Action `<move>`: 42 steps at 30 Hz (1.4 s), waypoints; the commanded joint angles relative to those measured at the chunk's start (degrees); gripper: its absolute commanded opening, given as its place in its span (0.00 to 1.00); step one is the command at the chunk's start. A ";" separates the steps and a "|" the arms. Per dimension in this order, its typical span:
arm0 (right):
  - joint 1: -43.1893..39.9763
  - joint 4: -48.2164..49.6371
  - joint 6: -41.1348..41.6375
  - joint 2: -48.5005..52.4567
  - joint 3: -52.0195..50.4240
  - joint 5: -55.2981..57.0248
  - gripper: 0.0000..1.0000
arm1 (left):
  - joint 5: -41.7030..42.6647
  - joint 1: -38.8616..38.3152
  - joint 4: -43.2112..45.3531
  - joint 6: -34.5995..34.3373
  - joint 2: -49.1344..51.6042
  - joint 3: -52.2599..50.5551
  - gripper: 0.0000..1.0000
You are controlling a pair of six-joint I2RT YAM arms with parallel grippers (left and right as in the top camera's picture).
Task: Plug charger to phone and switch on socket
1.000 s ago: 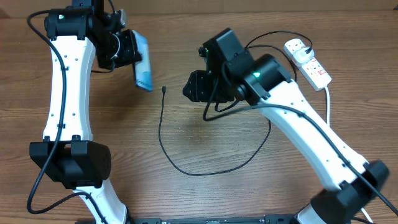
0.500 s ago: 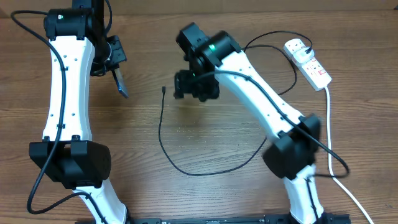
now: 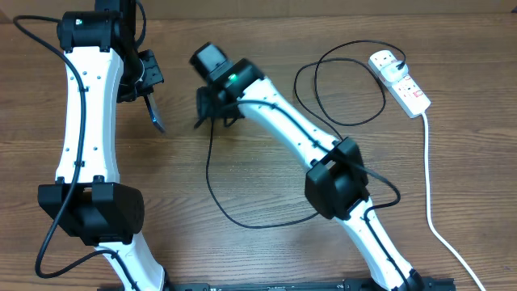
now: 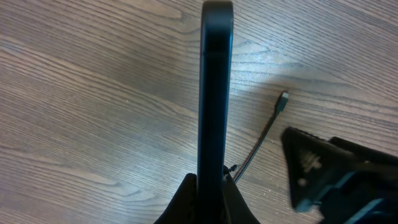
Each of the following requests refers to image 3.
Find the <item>black smartphone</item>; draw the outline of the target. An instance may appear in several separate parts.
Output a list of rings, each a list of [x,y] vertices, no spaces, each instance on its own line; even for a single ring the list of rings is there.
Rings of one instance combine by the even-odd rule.
[[[162,118],[160,116],[158,106],[156,104],[156,101],[153,97],[153,94],[145,95],[145,104],[149,112],[149,117],[151,119],[151,122],[153,126],[160,132],[165,133],[165,126],[162,123]]]

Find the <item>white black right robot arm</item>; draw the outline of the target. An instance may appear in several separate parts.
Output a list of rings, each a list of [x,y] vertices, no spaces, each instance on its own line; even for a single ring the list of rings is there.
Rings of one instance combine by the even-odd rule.
[[[335,220],[363,256],[371,278],[384,290],[423,290],[422,277],[403,258],[376,215],[369,178],[390,182],[364,166],[357,144],[335,137],[300,114],[255,64],[232,62],[216,45],[204,44],[190,59],[205,81],[197,91],[199,121],[225,127],[246,118],[266,129],[299,160],[305,197],[317,213]]]

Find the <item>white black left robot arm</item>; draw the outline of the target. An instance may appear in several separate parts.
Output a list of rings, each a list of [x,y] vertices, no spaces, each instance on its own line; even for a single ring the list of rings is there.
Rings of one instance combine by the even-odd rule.
[[[168,290],[165,268],[142,234],[139,190],[120,182],[116,106],[143,97],[153,105],[162,81],[154,54],[141,51],[145,33],[137,1],[98,1],[92,11],[66,12],[57,26],[68,101],[65,140],[52,184],[38,188],[40,207],[62,229],[104,256],[124,290]]]

